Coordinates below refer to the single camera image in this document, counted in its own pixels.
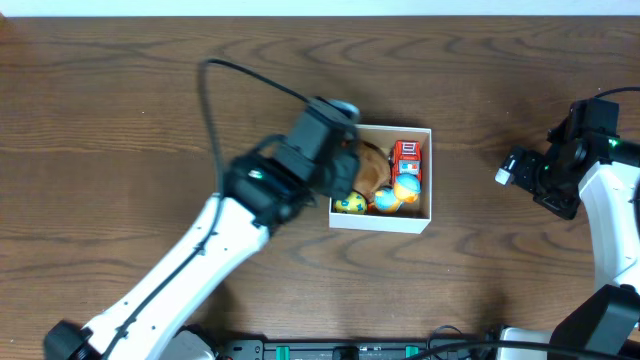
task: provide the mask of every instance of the yellow ball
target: yellow ball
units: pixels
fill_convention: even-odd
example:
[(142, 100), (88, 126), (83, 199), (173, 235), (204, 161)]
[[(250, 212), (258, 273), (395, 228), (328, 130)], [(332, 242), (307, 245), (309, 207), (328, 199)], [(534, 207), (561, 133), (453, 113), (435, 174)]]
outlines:
[(367, 212), (367, 200), (357, 192), (352, 192), (344, 200), (336, 200), (333, 209), (343, 214), (363, 215)]

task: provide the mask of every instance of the white wall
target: white wall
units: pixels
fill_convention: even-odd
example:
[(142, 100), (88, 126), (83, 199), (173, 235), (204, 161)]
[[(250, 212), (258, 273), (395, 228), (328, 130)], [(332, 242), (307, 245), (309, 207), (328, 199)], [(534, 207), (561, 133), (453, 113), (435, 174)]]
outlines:
[(5, 16), (640, 15), (640, 0), (0, 0)]

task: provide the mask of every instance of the plush toy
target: plush toy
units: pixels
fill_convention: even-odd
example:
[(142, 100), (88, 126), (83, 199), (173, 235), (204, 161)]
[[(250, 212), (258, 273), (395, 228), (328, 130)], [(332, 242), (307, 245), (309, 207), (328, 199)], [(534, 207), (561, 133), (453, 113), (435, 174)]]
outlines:
[(364, 215), (367, 212), (367, 201), (357, 192), (352, 192), (344, 200), (336, 200), (333, 209), (343, 214)]
[(389, 184), (391, 180), (389, 161), (382, 150), (367, 142), (361, 141), (357, 151), (360, 158), (360, 170), (353, 182), (353, 190), (364, 195), (368, 202), (372, 202), (376, 190)]
[(374, 205), (381, 212), (390, 214), (398, 211), (402, 204), (418, 201), (420, 195), (420, 181), (410, 174), (396, 177), (392, 188), (383, 188), (375, 193)]

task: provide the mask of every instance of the brown plush toy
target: brown plush toy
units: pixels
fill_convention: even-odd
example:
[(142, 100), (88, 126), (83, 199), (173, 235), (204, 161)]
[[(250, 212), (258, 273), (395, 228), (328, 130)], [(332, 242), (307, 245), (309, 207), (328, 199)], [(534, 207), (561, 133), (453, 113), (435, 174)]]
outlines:
[(353, 189), (362, 194), (367, 202), (372, 202), (380, 186), (389, 184), (391, 168), (382, 150), (373, 144), (361, 141), (358, 144), (360, 170), (353, 182)]

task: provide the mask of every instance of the toy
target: toy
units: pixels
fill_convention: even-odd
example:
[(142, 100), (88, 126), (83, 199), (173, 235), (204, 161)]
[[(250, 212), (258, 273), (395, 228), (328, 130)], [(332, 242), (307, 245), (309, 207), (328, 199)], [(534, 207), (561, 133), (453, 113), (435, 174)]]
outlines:
[(343, 214), (364, 215), (367, 212), (367, 201), (362, 195), (354, 191), (344, 200), (336, 200), (333, 209)]
[(420, 151), (420, 143), (418, 141), (396, 141), (389, 160), (393, 164), (391, 170), (391, 184), (395, 184), (396, 178), (401, 174), (411, 174), (422, 181), (422, 170), (420, 163), (422, 162), (422, 154)]
[(353, 190), (362, 194), (367, 202), (372, 202), (374, 193), (391, 179), (391, 169), (384, 152), (375, 145), (361, 141), (357, 147), (360, 169), (353, 182)]
[(416, 202), (420, 194), (420, 181), (411, 174), (401, 174), (396, 178), (393, 189), (376, 191), (374, 205), (384, 214), (398, 211), (402, 204)]

